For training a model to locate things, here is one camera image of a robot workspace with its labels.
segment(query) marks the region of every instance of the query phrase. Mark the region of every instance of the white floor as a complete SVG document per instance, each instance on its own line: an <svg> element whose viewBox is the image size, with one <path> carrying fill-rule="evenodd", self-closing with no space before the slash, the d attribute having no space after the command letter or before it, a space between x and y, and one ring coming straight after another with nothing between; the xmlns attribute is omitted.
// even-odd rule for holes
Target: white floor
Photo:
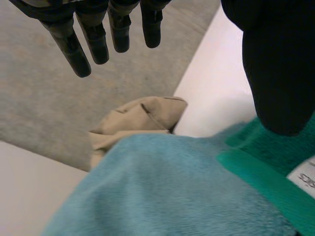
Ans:
<svg viewBox="0 0 315 236"><path fill-rule="evenodd" d="M87 173L4 142L0 150L0 235L39 235Z"/></svg>
<svg viewBox="0 0 315 236"><path fill-rule="evenodd" d="M242 32L219 8L175 92L189 104L176 134L207 137L256 116L241 46Z"/></svg>

